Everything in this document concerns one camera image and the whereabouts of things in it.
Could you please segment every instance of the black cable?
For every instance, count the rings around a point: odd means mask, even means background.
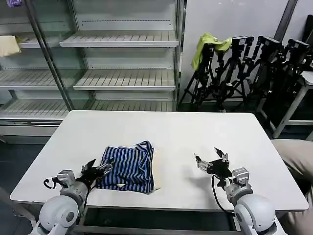
[[[213,176],[212,176],[212,190],[213,190],[214,198],[215,198],[215,201],[216,201],[217,205],[221,208],[222,211],[224,211],[225,213],[227,213],[227,214],[229,214],[229,215],[235,217],[235,213],[226,211],[226,210],[221,206],[220,202],[218,201],[217,196],[216,196],[216,192],[215,192],[215,187],[214,187],[214,177],[216,177],[216,178],[218,178],[218,177],[217,177],[216,175],[213,175]]]
[[[96,185],[94,185],[88,192],[87,192],[87,195],[86,195],[86,199],[85,199],[85,202],[84,202],[84,209],[86,208],[86,205],[87,205],[87,198],[89,196],[89,193],[96,187]]]

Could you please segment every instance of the folded cloth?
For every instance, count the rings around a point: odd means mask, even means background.
[[[6,0],[9,7],[21,6],[22,0]]]
[[[0,57],[21,53],[15,36],[0,36]]]
[[[96,181],[97,188],[119,191],[151,193],[154,190],[152,176],[153,151],[149,141],[135,148],[107,147],[101,164],[111,163],[112,171]]]
[[[191,62],[191,67],[194,69],[194,71],[198,70],[199,64],[202,61],[202,49],[204,44],[214,44],[215,51],[226,52],[230,48],[231,38],[227,38],[224,41],[219,41],[216,37],[212,36],[209,33],[203,34],[199,39],[197,51]]]

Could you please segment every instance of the table leg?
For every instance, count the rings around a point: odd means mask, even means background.
[[[298,95],[296,96],[296,98],[294,99],[293,103],[291,104],[290,108],[288,109],[288,111],[286,112],[285,116],[281,120],[280,124],[276,128],[276,130],[275,130],[275,132],[273,134],[274,139],[278,138],[280,133],[282,133],[283,129],[285,128],[286,124],[290,120],[290,118],[293,115],[294,111],[297,109],[297,107],[301,103],[303,97],[308,92],[308,89],[309,89],[309,86],[307,86],[307,85],[302,86],[302,88],[300,89]]]
[[[28,210],[26,210],[19,203],[13,202],[10,199],[10,195],[1,187],[0,187],[0,200],[3,201],[4,203],[8,204],[19,215],[28,219],[33,228],[36,226],[37,222],[36,222],[35,216],[32,213],[30,213]]]
[[[307,141],[313,141],[313,131],[311,132],[311,134],[309,134],[309,136],[306,139]]]

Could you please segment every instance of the white table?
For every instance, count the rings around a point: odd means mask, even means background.
[[[211,176],[197,169],[193,153],[203,160],[218,158],[213,147],[228,153],[230,169],[245,167],[255,193],[278,211],[302,211],[308,203],[274,146],[252,114],[71,111],[42,149],[11,194],[20,203],[43,204],[59,189],[43,186],[45,178],[81,166],[107,146],[129,146],[149,140],[158,149],[162,188],[150,195],[94,189],[88,207],[132,207],[181,211],[219,211]],[[222,206],[232,209],[217,189]]]

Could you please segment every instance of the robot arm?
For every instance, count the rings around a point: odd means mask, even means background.
[[[65,235],[83,214],[88,194],[92,190],[93,182],[111,169],[111,164],[92,167],[95,159],[82,166],[82,176],[75,179],[72,170],[63,170],[57,177],[52,178],[53,186],[49,180],[44,185],[54,189],[56,183],[62,186],[60,195],[49,199],[41,208],[39,221],[30,235]]]
[[[245,168],[230,172],[228,154],[214,149],[220,159],[209,163],[202,161],[195,154],[198,168],[208,174],[214,174],[220,180],[217,186],[224,189],[229,202],[233,204],[234,216],[243,232],[246,235],[287,235],[275,215],[272,203],[267,198],[253,193],[248,183],[249,172]]]

